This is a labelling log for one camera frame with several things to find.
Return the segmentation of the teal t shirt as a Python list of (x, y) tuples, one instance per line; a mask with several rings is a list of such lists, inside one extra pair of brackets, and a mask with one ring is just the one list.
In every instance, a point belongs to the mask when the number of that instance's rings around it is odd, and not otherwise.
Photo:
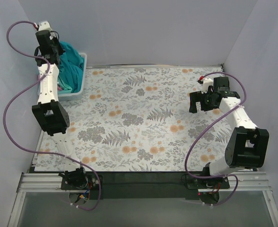
[(69, 43), (60, 41), (64, 53), (60, 56), (59, 77), (64, 80), (71, 79), (74, 82), (82, 80), (85, 59)]

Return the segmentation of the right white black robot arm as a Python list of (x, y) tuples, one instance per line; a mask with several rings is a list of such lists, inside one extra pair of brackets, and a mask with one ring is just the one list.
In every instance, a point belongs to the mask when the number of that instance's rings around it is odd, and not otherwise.
[(200, 103), (201, 110), (205, 112), (219, 109), (233, 130), (224, 156), (215, 162), (207, 163), (200, 174), (192, 179), (199, 188), (213, 190), (236, 171), (263, 166), (269, 132), (252, 122), (238, 93), (230, 89), (227, 77), (210, 79), (202, 76), (198, 82), (202, 89), (190, 93), (189, 112), (197, 112), (197, 103)]

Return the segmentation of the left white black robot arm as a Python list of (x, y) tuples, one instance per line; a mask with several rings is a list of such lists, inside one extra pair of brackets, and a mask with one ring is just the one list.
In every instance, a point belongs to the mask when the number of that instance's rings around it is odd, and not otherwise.
[(64, 173), (60, 173), (65, 183), (84, 189), (88, 185), (88, 177), (81, 164), (75, 163), (70, 158), (78, 160), (73, 151), (68, 128), (70, 119), (66, 110), (58, 99), (58, 76), (60, 55), (64, 53), (56, 35), (49, 30), (36, 32), (39, 46), (35, 56), (40, 54), (41, 59), (36, 59), (40, 81), (39, 98), (37, 104), (32, 106), (32, 112), (41, 126), (54, 141), (58, 153), (63, 155)]

